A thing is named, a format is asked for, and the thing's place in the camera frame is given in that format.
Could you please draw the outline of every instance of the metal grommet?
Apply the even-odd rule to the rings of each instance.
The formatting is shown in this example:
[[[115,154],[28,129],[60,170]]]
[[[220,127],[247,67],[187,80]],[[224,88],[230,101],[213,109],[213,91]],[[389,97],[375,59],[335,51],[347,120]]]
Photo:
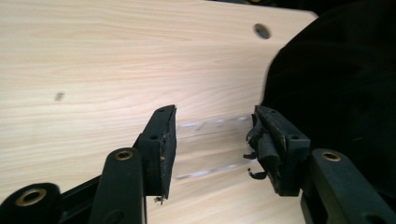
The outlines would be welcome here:
[[[328,161],[340,161],[341,157],[333,152],[322,152],[321,156]]]
[[[133,155],[134,155],[134,153],[132,153],[131,151],[121,151],[116,154],[116,160],[126,161],[126,160],[132,158]]]
[[[29,206],[40,202],[46,195],[45,189],[28,189],[17,199],[15,204],[19,207]]]

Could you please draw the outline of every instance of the wood grain surface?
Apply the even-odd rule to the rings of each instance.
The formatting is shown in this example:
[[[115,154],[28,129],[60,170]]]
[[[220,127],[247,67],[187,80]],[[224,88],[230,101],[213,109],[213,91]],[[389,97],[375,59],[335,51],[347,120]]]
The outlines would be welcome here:
[[[247,147],[268,64],[314,18],[198,0],[1,0],[0,202],[99,175],[156,108],[177,105],[171,197],[148,201],[150,223],[302,222],[298,200],[250,179],[248,165],[176,177],[241,162],[229,152]]]

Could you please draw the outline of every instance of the wooden desk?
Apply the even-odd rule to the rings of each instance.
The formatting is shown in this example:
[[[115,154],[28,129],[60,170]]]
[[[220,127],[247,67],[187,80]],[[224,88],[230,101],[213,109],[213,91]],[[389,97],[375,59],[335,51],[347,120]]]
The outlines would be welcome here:
[[[177,177],[243,162],[267,66],[314,18],[197,0],[2,0],[0,202],[32,183],[65,191],[99,175],[154,109],[176,104],[171,197],[148,199],[150,223],[303,222],[298,199],[248,177],[257,164]]]

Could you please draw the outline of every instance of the black fabric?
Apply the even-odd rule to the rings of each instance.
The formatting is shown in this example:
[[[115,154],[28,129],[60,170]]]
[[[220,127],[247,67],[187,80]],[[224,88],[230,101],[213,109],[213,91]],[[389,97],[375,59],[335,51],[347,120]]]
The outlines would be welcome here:
[[[273,60],[262,105],[282,113],[312,146],[346,154],[396,198],[396,3],[331,10]]]

